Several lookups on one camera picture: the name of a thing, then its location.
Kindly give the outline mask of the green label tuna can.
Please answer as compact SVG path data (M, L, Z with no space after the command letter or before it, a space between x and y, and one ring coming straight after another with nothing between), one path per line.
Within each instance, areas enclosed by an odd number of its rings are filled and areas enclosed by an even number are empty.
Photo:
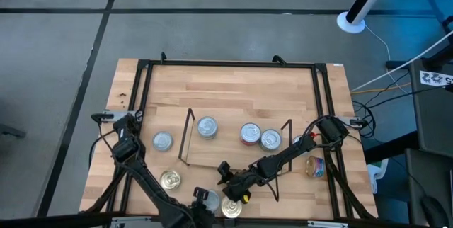
M212 139L217 135L217 130L217 121L210 116L202 117L197 122L197 131L201 138Z
M167 152L173 146L173 138L167 131L157 132L152 139L153 147L160 152Z
M215 213L220 206L220 197L217 194L217 192L214 190L208 190L208 196L207 199L204 200L204 204L207 210L209 210L212 213Z

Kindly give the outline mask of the red label seafood can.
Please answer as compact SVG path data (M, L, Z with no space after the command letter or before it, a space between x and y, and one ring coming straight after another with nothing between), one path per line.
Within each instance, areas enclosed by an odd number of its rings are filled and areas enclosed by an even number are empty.
M261 130L255 123L246 123L240 131L240 141L247 146L257 144L260 140Z

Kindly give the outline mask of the dark green albacore tuna can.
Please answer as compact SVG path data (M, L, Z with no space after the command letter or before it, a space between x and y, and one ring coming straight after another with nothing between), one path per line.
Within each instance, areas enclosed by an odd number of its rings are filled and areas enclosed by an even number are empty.
M274 152L280 148L282 137L276 130L265 130L260 136L259 146L267 152Z

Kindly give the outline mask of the white plastic bag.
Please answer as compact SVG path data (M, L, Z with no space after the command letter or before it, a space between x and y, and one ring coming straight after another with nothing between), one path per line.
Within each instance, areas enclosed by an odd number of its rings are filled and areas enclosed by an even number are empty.
M367 165L367 172L369 174L371 189L374 194L377 194L378 191L377 181L385 176L388 163L389 160L384 159L379 161L378 163L372 163Z

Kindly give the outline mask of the black front crossbar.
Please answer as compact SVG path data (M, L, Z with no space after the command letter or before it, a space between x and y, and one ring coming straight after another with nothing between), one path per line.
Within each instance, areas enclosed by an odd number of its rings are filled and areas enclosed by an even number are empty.
M92 228L111 223L114 217L129 216L150 216L151 222L162 223L161 218L156 215L127 215L124 212L81 212L75 215L59 215L49 217L30 217L14 220L0 220L0 228ZM218 217L216 225L223 228L234 228L241 225L282 225L308 227L308 220L286 220L286 219L253 219L236 218L229 219ZM400 224L395 222L385 222L380 220L359 220L345 217L336 220L319 220L327 222L347 223L349 228L429 228L424 225Z

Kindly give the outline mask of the black desk foot bar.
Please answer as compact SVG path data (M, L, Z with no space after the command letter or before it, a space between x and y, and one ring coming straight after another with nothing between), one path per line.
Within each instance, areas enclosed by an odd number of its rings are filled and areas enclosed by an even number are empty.
M419 149L418 132L413 131L388 142L379 143L365 150L366 164L375 163L394 156L401 155L406 149Z

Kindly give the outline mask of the black computer mouse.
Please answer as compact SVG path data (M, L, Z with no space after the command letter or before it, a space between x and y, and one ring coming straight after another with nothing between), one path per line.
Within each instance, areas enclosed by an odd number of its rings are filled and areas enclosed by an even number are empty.
M437 199L426 195L421 198L420 204L430 227L448 228L448 215Z

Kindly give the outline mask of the black power strip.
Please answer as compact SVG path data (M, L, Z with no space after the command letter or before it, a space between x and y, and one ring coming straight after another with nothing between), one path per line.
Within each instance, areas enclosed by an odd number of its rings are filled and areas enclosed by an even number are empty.
M388 70L409 69L409 65L405 61L386 61L385 67Z

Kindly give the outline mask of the black desk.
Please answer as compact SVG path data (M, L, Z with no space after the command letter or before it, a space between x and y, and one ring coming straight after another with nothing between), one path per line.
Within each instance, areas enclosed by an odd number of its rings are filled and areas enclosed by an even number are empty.
M421 84L420 70L430 72L420 59L410 64L419 147L426 152L453 158L453 84ZM453 76L453 64L444 65L437 73Z

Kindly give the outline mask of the grey furniture foot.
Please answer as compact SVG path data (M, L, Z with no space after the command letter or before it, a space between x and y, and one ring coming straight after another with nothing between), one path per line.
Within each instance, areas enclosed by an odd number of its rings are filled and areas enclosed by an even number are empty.
M17 138L24 138L26 136L26 132L0 123L0 135L10 135Z

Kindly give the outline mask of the white paper marker tag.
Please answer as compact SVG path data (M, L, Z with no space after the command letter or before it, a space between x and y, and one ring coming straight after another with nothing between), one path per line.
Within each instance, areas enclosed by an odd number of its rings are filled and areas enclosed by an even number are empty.
M447 86L453 84L453 76L420 70L420 82L428 86Z

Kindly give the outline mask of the wooden shelf black metal frame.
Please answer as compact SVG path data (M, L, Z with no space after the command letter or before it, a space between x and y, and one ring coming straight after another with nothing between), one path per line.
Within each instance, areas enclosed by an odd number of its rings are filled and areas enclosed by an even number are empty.
M222 161L227 161L233 170L245 169L254 161L281 152L292 144L292 120L248 119L244 117L220 116L216 119L217 134L212 139L204 139L197 131L199 119L191 108L185 118L183 135L178 158L187 166L201 166L216 169ZM257 124L262 131L276 130L282 138L280 146L273 151L265 151L259 144L245 145L240 140L240 131L248 122Z

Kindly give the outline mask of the black aluminium rail frame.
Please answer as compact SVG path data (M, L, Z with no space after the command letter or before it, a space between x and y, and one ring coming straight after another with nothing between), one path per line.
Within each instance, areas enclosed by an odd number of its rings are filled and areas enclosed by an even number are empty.
M107 109L143 112L146 162L155 176L170 169L181 175L180 186L169 194L185 204L192 201L195 187L222 190L217 168L187 166L178 158L189 108L198 119L290 119L292 139L321 115L353 114L340 64L120 60ZM153 136L159 131L173 138L167 152L153 147Z

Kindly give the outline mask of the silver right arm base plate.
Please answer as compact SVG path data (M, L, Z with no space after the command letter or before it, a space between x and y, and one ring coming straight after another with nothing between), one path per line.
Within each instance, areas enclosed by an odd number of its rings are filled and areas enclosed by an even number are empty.
M354 129L361 129L368 124L366 120L362 120L359 117L341 117L339 116L338 119L347 127L351 127Z

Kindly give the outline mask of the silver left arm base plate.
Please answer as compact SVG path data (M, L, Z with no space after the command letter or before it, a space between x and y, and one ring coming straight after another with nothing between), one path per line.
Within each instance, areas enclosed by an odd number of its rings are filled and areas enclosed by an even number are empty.
M91 115L91 119L96 123L102 122L116 122L126 114L130 114L136 118L138 122L142 121L143 112L141 110L129 110L129 111L111 111L104 110L102 113L94 113Z

